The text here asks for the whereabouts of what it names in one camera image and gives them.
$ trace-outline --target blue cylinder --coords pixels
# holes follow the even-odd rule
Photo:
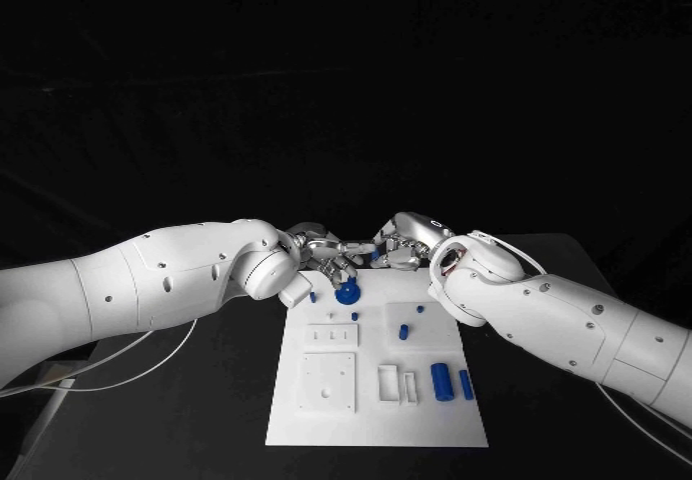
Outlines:
[[[361,288],[356,285],[355,277],[342,283],[342,288],[335,292],[336,300],[343,305],[353,305],[361,298]]]
[[[459,371],[459,378],[461,379],[461,388],[464,389],[464,398],[473,400],[472,381],[469,380],[469,372],[466,370]]]
[[[451,389],[450,369],[446,363],[434,363],[430,366],[433,375],[433,385],[436,387],[436,398],[438,402],[454,400],[454,390]]]

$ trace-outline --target cable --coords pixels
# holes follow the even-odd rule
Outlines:
[[[97,368],[100,365],[103,365],[105,362],[110,362],[120,354],[126,353],[154,332],[147,332],[127,347],[124,347],[121,350],[118,350],[113,355],[105,357],[103,360],[98,362],[92,363],[91,365],[87,365],[85,367],[79,368],[74,372],[69,372],[68,374],[62,375],[61,377],[48,380],[46,382],[42,382],[36,385],[29,385],[26,387],[15,387],[9,388],[7,390],[0,390],[0,398],[9,397],[10,395],[16,395],[19,393],[28,392],[30,390],[35,390],[36,388],[42,388],[46,385],[51,385],[55,382],[59,382],[65,380],[69,377],[74,377],[75,375],[79,375],[84,372],[88,372],[92,368]]]
[[[500,245],[503,245],[509,250],[512,250],[529,262],[534,268],[541,272],[541,275],[548,275],[548,272],[545,271],[545,268],[541,266],[541,264],[508,242],[500,240],[498,237],[493,237],[487,233],[483,233],[480,230],[474,230],[473,233],[470,233],[469,235],[472,237],[477,237],[477,238],[486,237],[490,240],[495,240]]]
[[[185,345],[185,342],[188,341],[188,338],[190,338],[192,331],[195,330],[195,325],[198,324],[198,319],[192,322],[192,327],[190,330],[188,331],[188,335],[185,336],[182,342],[179,343],[176,349],[170,352],[169,356],[143,373],[140,373],[137,376],[133,378],[128,378],[123,382],[114,383],[113,385],[107,385],[105,387],[98,387],[98,388],[65,388],[65,387],[46,387],[41,386],[38,388],[43,388],[46,390],[64,390],[66,392],[98,392],[100,390],[108,390],[110,388],[120,387],[126,383],[133,382],[139,378],[141,378],[147,373],[152,373],[170,359],[170,357],[176,354],[176,352],[180,350],[180,347]]]
[[[678,432],[682,435],[685,435],[685,437],[688,437],[689,440],[692,440],[692,434],[689,432],[686,432],[649,405],[642,403],[639,400],[636,400],[636,402],[645,407],[645,409],[649,411],[649,413],[659,418],[659,420],[663,423],[668,423],[668,425],[671,427],[673,427],[675,430],[678,430]]]
[[[692,460],[689,460],[684,455],[681,455],[645,429],[645,427],[642,427],[642,425],[634,421],[634,419],[627,415],[627,413],[624,413],[624,410],[622,409],[620,405],[617,404],[617,402],[613,400],[613,397],[609,395],[609,392],[606,392],[604,388],[601,387],[601,385],[598,383],[596,383],[596,386],[598,387],[598,390],[601,391],[601,393],[606,395],[606,398],[610,400],[610,403],[613,404],[613,406],[617,408],[617,410],[620,411],[620,413],[623,414],[624,418],[627,418],[627,420],[632,422],[632,424],[639,428],[639,430],[642,430],[642,432],[645,433],[645,435],[689,465],[692,466]]]

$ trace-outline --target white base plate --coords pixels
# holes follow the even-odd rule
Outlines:
[[[467,369],[461,339],[454,318],[444,312],[427,294],[430,285],[428,269],[417,272],[397,270],[359,270],[358,284],[361,300],[355,305],[342,305],[326,277],[319,272],[303,272],[313,283],[317,303],[307,298],[288,310],[284,330],[284,343],[278,361],[274,401],[271,406],[267,445],[325,445],[325,446],[420,446],[420,447],[487,447],[486,433],[476,400],[464,400],[459,370]],[[388,325],[388,305],[414,309],[425,307],[425,326],[431,331],[457,332],[456,348],[450,337],[438,335],[440,348],[430,350],[397,348],[398,328]],[[358,322],[350,313],[358,312]],[[412,316],[408,321],[418,321]],[[355,406],[353,414],[301,412],[300,398],[301,372],[306,353],[325,353],[306,345],[306,325],[358,323],[358,347],[346,347],[339,353],[355,353]],[[415,324],[410,340],[423,333],[423,325]],[[438,402],[430,375],[433,363],[444,362],[450,367],[456,398]],[[397,365],[399,375],[399,397],[404,399],[404,373],[415,373],[418,405],[391,405],[379,402],[378,366]]]

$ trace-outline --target black table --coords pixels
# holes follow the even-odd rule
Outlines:
[[[570,236],[503,238],[551,273],[613,293]],[[284,318],[277,298],[234,299],[201,319],[189,343],[157,371],[117,389],[69,394],[20,478],[692,475],[620,416],[594,384],[506,342],[489,325],[460,325],[489,449],[267,447]],[[121,358],[88,372],[75,387],[107,385],[137,374],[167,355],[188,329],[185,325],[156,332]],[[133,338],[101,341],[92,360]],[[627,406],[634,410],[632,401]]]

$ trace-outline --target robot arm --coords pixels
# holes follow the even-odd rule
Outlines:
[[[411,265],[425,238],[430,295],[470,326],[503,338],[575,375],[614,388],[692,427],[689,331],[557,275],[526,278],[513,255],[474,232],[453,236],[430,218],[399,213],[375,237],[391,242],[378,266]]]
[[[313,252],[320,233],[335,249]],[[2,270],[0,388],[59,352],[180,325],[234,297],[278,294],[293,308],[312,290],[299,268],[313,262],[339,288],[345,256],[365,251],[326,231],[244,219],[163,228],[85,257]]]

